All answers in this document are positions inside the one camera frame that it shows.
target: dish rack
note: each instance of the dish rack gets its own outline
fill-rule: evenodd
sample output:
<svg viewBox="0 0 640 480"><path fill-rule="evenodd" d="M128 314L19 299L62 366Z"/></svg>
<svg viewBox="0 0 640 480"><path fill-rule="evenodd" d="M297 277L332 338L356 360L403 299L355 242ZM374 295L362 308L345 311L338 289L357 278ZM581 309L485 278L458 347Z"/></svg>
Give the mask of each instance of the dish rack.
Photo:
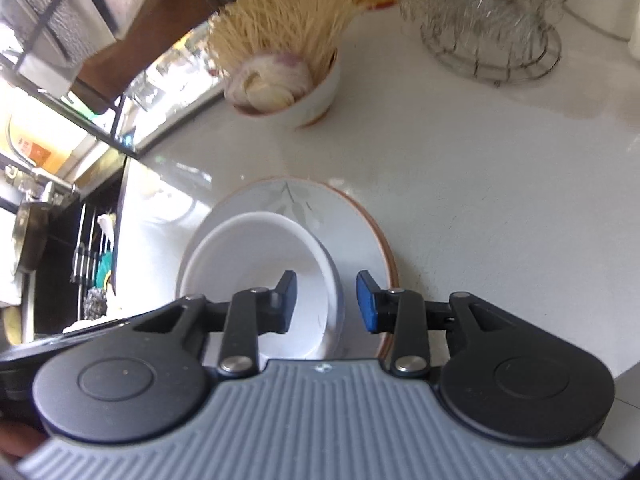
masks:
<svg viewBox="0 0 640 480"><path fill-rule="evenodd" d="M94 287L95 275L102 256L113 250L111 241L104 232L97 227L96 219L101 214L111 211L101 210L85 202L80 213L78 226L78 241L74 250L71 283L78 286L78 321L84 319L84 298L89 289Z"/></svg>
<svg viewBox="0 0 640 480"><path fill-rule="evenodd" d="M460 75L517 83L550 73L562 55L553 23L565 0L399 0L430 53Z"/></svg>
<svg viewBox="0 0 640 480"><path fill-rule="evenodd" d="M5 3L9 0L0 0L0 9L4 8ZM87 85L79 79L75 79L74 84L78 85L84 92L94 96L96 99L108 103L109 108L114 112L113 119L108 128L101 128L100 126L92 123L89 119L84 117L70 105L63 100L57 99L47 92L39 88L35 83L30 81L22 74L19 73L20 68L23 66L26 57L33 52L33 49L41 34L50 27L52 18L56 9L65 0L50 0L44 10L37 14L37 20L33 26L33 30L27 35L24 40L21 52L6 51L0 53L0 75L7 80L10 84L20 87L27 92L30 97L37 99L49 108L59 113L64 118L71 121L73 124L83 128L87 133L91 134L98 140L106 143L107 145L115 148L124 155L130 156L136 160L148 153L158 142L163 140L172 131L180 126L185 120L188 120L193 113L193 110L186 110L185 116L180 120L173 121L166 128L160 128L159 134L150 139L149 142L144 142L141 146L135 146L132 144L132 131L119 132L118 128L121 123L122 113L126 102L124 94L119 95L113 102L109 102L105 99L100 92L96 91L91 86ZM219 2L232 0L207 0L208 2Z"/></svg>

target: white countertop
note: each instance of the white countertop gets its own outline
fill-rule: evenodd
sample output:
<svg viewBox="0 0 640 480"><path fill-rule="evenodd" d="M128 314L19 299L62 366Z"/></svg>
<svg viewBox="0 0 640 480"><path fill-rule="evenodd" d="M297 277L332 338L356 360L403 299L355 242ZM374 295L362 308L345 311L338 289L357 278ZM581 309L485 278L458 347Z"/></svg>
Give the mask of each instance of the white countertop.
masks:
<svg viewBox="0 0 640 480"><path fill-rule="evenodd" d="M253 180L292 175L332 184L370 212L402 286L439 301L469 290L615 375L631 367L640 360L640 66L626 45L565 16L554 72L495 89L448 72L404 29L397 8L353 23L338 96L315 126L268 129L221 102L143 161L169 194L153 196L158 183L132 163L118 302L140 312L172 300L182 252L209 209ZM188 213L178 218L180 208Z"/></svg>

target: pot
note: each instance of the pot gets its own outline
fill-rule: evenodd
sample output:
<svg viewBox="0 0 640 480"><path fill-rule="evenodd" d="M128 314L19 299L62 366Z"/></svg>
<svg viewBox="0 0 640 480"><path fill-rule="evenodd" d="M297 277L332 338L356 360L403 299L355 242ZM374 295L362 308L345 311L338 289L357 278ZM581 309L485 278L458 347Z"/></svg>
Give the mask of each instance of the pot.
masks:
<svg viewBox="0 0 640 480"><path fill-rule="evenodd" d="M33 272L38 267L49 231L49 209L47 202L22 202L15 215L11 235L14 244L14 268L16 272Z"/></svg>

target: white bowl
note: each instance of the white bowl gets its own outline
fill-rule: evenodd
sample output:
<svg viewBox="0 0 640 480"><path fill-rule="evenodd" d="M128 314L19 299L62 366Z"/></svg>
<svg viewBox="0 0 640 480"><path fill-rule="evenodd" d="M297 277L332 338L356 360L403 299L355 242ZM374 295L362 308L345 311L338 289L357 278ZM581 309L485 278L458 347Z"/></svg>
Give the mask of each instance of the white bowl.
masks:
<svg viewBox="0 0 640 480"><path fill-rule="evenodd" d="M340 281L324 247L293 220L258 211L222 222L191 255L180 295L229 301L239 290L273 288L285 270L298 278L296 307L286 334L259 337L261 363L269 358L324 359L342 329ZM215 339L212 344L219 344L220 338Z"/></svg>
<svg viewBox="0 0 640 480"><path fill-rule="evenodd" d="M335 95L338 91L338 83L340 82L340 57L335 54L334 62L329 69L329 73L311 92L300 100L293 103L290 107L272 112L269 114L261 114L259 112L251 113L242 108L235 107L238 113L251 117L256 121L274 126L282 126L285 128L299 128L301 126L311 126L311 124L319 121L328 111L329 106L334 102Z"/></svg>

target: metal bar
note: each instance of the metal bar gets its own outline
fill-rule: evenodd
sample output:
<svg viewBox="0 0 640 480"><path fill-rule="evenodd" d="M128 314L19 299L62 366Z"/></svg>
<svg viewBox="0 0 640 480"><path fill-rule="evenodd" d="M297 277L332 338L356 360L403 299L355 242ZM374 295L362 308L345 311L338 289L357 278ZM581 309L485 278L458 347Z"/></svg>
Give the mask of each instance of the metal bar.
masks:
<svg viewBox="0 0 640 480"><path fill-rule="evenodd" d="M80 242L80 250L78 261L80 262L80 269L78 271L78 283L80 285L84 285L84 273L85 273L85 263L86 263L86 247L84 246L84 242Z"/></svg>
<svg viewBox="0 0 640 480"><path fill-rule="evenodd" d="M511 49L509 49L509 57L507 58L507 83L511 79Z"/></svg>
<svg viewBox="0 0 640 480"><path fill-rule="evenodd" d="M257 303L268 301L271 291L256 288L236 292L226 312L225 331L218 355L218 373L222 377L249 377L258 370ZM230 366L240 357L244 366L235 370Z"/></svg>
<svg viewBox="0 0 640 480"><path fill-rule="evenodd" d="M111 100L109 98L107 98L104 95L102 95L94 87L88 85L87 83L85 83L81 79L76 78L76 80L74 81L74 85L78 85L79 87L82 88L82 90L84 90L87 93L91 94L96 99L100 99L100 101L104 101L104 103L106 105L108 105L109 108L111 108L111 110L113 110L114 112L117 110L118 107L113 102L111 102Z"/></svg>
<svg viewBox="0 0 640 480"><path fill-rule="evenodd" d="M402 289L391 289L387 295L398 305L389 371L396 377L423 376L431 365L424 299L417 292ZM405 366L407 357L421 359L422 366L415 369Z"/></svg>
<svg viewBox="0 0 640 480"><path fill-rule="evenodd" d="M118 194L118 205L116 207L116 225L113 226L113 251L111 251L111 288L116 293L116 277L118 269L118 245L120 243L120 225L122 223L122 211L124 209L124 198L127 193L127 184L129 183L129 172L134 164L131 160L127 160L124 165L122 174L122 182L120 183L120 193ZM107 251L108 240L104 243L104 251Z"/></svg>
<svg viewBox="0 0 640 480"><path fill-rule="evenodd" d="M80 283L78 285L78 321L80 321L81 319L84 319L84 312L83 312L83 303L84 303L84 293L82 291L82 284Z"/></svg>
<svg viewBox="0 0 640 480"><path fill-rule="evenodd" d="M120 96L120 101L118 102L118 107L116 108L116 116L113 118L113 123L111 124L111 139L115 140L116 133L118 132L118 125L120 124L120 117L122 117L122 111L124 110L124 94Z"/></svg>
<svg viewBox="0 0 640 480"><path fill-rule="evenodd" d="M18 72L18 70L20 69L20 66L24 62L24 58L27 57L27 54L29 54L33 50L33 47L36 44L36 41L40 36L40 33L44 30L45 27L47 27L47 24L49 23L49 19L53 16L53 13L56 11L60 3L62 3L62 0L52 0L51 3L47 6L47 8L44 9L44 12L38 17L38 22L36 23L36 26L33 28L31 33L29 34L27 41L25 41L24 46L22 48L22 53L20 54L18 61L15 62L15 66L14 66L15 72Z"/></svg>
<svg viewBox="0 0 640 480"><path fill-rule="evenodd" d="M89 244L88 244L88 252L87 252L87 261L86 261L86 283L87 287L94 286L94 276L95 276L95 258L93 251L93 241L94 241L94 228L95 228L95 216L97 213L97 207L94 207L94 214L91 220L91 230L89 231Z"/></svg>
<svg viewBox="0 0 640 480"><path fill-rule="evenodd" d="M11 61L9 61L5 56L0 55L0 66L2 67L2 76L4 76L4 78L9 83L13 84L14 86L19 86L31 97L47 105L53 111L59 113L65 119L68 119L76 126L80 126L80 128L85 130L88 134L94 136L96 139L101 140L102 142L108 144L113 148L116 148L116 150L123 153L124 155L138 160L139 155L135 152L135 150L132 150L127 146L124 146L116 140L112 139L104 130L93 124L88 119L82 117L75 110L65 105L63 102L60 102L59 100L51 97L46 92L40 91L37 85L35 85L24 76L13 72L13 65Z"/></svg>
<svg viewBox="0 0 640 480"><path fill-rule="evenodd" d="M64 190L69 193L75 193L78 188L76 184L69 184L65 180L62 180L60 177L55 176L54 174L49 173L49 171L44 170L40 167L31 168L30 173L36 178L36 180L47 180L48 182L52 182L56 185L59 190Z"/></svg>
<svg viewBox="0 0 640 480"><path fill-rule="evenodd" d="M80 247L82 242L82 228L84 227L84 215L86 214L86 202L82 204L82 211L80 213L80 226L78 227L78 241L76 242L76 248Z"/></svg>
<svg viewBox="0 0 640 480"><path fill-rule="evenodd" d="M480 67L479 52L480 52L480 45L477 44L476 45L476 50L474 52L474 57L476 58L476 63L474 65L474 77L478 77L478 68Z"/></svg>
<svg viewBox="0 0 640 480"><path fill-rule="evenodd" d="M34 313L36 306L36 272L25 274L27 286L23 289L26 300L22 300L22 342L30 343L35 336Z"/></svg>

